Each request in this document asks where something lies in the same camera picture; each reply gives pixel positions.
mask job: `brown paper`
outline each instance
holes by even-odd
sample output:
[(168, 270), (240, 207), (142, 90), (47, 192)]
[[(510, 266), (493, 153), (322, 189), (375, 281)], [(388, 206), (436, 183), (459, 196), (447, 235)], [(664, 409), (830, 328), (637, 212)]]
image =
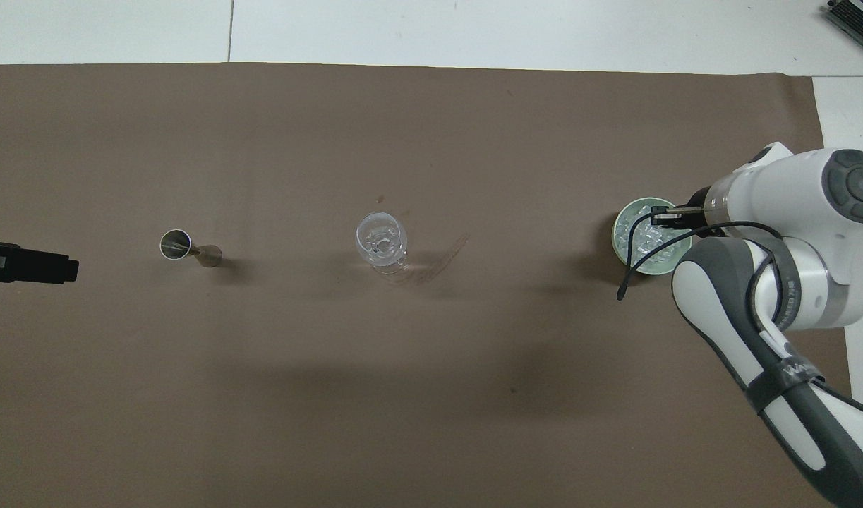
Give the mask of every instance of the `brown paper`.
[[(0, 241), (80, 261), (0, 284), (0, 506), (824, 506), (669, 276), (615, 301), (622, 206), (772, 141), (809, 78), (0, 67)], [(374, 273), (375, 210), (443, 269)]]

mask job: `white tabletop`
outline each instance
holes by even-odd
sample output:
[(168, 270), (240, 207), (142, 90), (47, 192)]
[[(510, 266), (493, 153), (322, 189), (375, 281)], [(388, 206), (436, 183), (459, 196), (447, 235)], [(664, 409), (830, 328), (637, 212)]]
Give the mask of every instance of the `white tabletop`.
[[(827, 147), (863, 149), (863, 48), (805, 0), (11, 0), (0, 64), (296, 61), (815, 76)], [(863, 401), (863, 321), (846, 330)]]

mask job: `metal jigger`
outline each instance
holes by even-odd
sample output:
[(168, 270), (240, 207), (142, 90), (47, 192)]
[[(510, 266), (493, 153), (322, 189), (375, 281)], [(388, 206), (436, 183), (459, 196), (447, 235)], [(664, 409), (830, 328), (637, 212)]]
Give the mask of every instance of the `metal jigger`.
[(196, 247), (183, 229), (171, 229), (161, 237), (161, 255), (176, 261), (193, 254), (203, 267), (217, 267), (221, 263), (221, 248), (216, 245)]

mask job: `scratch mark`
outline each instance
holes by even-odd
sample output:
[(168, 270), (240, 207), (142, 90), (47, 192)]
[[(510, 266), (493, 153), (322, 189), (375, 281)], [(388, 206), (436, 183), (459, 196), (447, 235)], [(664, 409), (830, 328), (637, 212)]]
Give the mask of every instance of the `scratch mark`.
[(453, 258), (459, 254), (459, 251), (463, 250), (463, 247), (466, 247), (468, 241), (469, 234), (463, 234), (463, 236), (459, 237), (457, 241), (454, 242), (453, 247), (450, 248), (450, 251), (448, 251), (443, 258), (437, 260), (437, 262), (428, 267), (427, 270), (417, 274), (416, 286), (421, 286), (422, 284), (431, 282), (442, 271), (444, 271), (444, 269), (447, 269), (447, 267), (450, 266), (451, 261), (453, 261)]

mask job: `velcro strap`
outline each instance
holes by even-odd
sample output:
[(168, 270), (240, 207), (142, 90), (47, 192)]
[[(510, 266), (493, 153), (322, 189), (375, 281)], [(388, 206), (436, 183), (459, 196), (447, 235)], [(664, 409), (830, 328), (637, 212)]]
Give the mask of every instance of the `velcro strap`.
[(759, 413), (793, 386), (809, 382), (814, 378), (823, 379), (823, 375), (810, 360), (803, 356), (790, 356), (783, 358), (754, 378), (744, 391), (744, 395), (754, 408), (754, 412)]

